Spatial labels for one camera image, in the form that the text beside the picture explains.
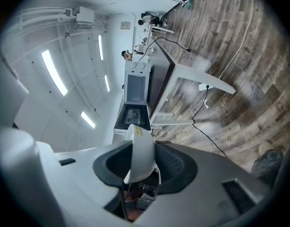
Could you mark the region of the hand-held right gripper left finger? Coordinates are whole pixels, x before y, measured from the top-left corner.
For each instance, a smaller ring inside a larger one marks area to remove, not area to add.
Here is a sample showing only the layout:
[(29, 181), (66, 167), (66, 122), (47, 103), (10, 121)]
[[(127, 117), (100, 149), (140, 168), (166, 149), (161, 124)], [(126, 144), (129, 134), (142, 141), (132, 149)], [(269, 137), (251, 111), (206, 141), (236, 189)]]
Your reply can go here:
[(120, 190), (104, 184), (93, 170), (94, 161), (121, 144), (54, 153), (50, 145), (36, 143), (45, 177), (66, 227), (129, 227), (130, 223), (106, 207), (118, 205)]

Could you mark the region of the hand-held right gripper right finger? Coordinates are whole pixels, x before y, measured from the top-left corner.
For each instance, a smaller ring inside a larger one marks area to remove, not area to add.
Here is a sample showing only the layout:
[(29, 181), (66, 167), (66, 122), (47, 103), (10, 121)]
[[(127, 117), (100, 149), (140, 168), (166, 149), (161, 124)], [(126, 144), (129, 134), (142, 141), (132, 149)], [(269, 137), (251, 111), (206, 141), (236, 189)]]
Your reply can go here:
[(136, 219), (141, 227), (246, 227), (270, 188), (220, 155), (156, 142), (161, 185)]

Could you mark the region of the white bowl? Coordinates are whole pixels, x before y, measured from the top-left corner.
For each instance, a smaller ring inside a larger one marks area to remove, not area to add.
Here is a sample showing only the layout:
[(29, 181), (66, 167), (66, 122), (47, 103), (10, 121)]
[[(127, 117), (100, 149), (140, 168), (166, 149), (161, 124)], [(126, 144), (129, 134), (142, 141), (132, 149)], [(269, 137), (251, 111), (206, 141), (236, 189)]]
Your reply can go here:
[(146, 179), (154, 171), (155, 143), (149, 131), (134, 124), (129, 126), (126, 139), (132, 141), (132, 158), (124, 183), (132, 184)]

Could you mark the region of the white microwave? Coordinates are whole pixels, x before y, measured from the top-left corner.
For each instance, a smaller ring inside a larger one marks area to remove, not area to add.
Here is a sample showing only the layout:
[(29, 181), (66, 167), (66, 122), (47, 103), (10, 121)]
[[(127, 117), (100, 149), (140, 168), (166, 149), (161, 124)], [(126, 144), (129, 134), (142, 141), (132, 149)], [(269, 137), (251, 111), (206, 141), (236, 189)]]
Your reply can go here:
[(151, 65), (145, 62), (126, 61), (123, 102), (114, 126), (114, 132), (125, 134), (131, 124), (151, 131), (147, 96)]

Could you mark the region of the person's dark patterned trousers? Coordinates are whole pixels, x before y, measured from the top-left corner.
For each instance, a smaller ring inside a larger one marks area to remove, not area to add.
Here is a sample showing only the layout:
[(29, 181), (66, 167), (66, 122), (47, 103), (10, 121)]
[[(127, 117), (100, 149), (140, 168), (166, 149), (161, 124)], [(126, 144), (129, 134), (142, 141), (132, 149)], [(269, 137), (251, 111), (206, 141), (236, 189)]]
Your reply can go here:
[(272, 184), (279, 172), (283, 155), (280, 151), (269, 149), (255, 160), (250, 173), (266, 184)]

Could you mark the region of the person's beige shoe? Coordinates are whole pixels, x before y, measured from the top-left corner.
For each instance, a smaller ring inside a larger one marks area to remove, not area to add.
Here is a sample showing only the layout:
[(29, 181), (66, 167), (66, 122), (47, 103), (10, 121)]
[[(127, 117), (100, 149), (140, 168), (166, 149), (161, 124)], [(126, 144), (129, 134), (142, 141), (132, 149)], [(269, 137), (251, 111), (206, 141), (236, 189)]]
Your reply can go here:
[(267, 141), (262, 141), (258, 147), (259, 154), (262, 156), (268, 150), (274, 150), (274, 147), (272, 146), (271, 143)]

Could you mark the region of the white air conditioner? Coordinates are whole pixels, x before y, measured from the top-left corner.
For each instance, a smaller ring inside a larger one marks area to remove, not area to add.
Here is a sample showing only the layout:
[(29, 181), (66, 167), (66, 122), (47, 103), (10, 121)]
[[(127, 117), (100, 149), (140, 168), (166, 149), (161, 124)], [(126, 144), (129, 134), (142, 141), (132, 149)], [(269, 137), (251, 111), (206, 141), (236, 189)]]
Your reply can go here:
[(76, 9), (76, 29), (88, 30), (92, 29), (95, 20), (94, 11), (85, 7), (78, 7)]

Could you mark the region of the long wooden desk white legs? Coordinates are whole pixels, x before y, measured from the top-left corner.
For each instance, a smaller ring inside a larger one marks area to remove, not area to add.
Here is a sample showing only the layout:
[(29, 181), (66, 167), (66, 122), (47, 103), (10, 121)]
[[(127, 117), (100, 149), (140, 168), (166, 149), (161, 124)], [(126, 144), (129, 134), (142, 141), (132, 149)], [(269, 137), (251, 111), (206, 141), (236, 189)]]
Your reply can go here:
[(174, 34), (175, 32), (172, 30), (168, 30), (162, 27), (154, 26), (154, 25), (149, 25), (149, 31), (148, 31), (148, 36), (152, 35), (152, 32), (161, 32), (161, 33), (170, 33)]

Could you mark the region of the white ceiling pipes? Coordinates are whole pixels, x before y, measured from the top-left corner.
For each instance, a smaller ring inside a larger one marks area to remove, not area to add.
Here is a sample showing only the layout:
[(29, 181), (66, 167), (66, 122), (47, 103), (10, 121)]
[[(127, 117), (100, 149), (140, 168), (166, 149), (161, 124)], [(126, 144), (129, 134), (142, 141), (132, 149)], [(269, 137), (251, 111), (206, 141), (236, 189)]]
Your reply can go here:
[(25, 9), (18, 12), (18, 14), (15, 15), (15, 19), (18, 20), (18, 22), (15, 25), (18, 25), (19, 30), (22, 30), (25, 26), (42, 21), (47, 20), (63, 21), (75, 18), (76, 16), (73, 15), (73, 9), (39, 7)]

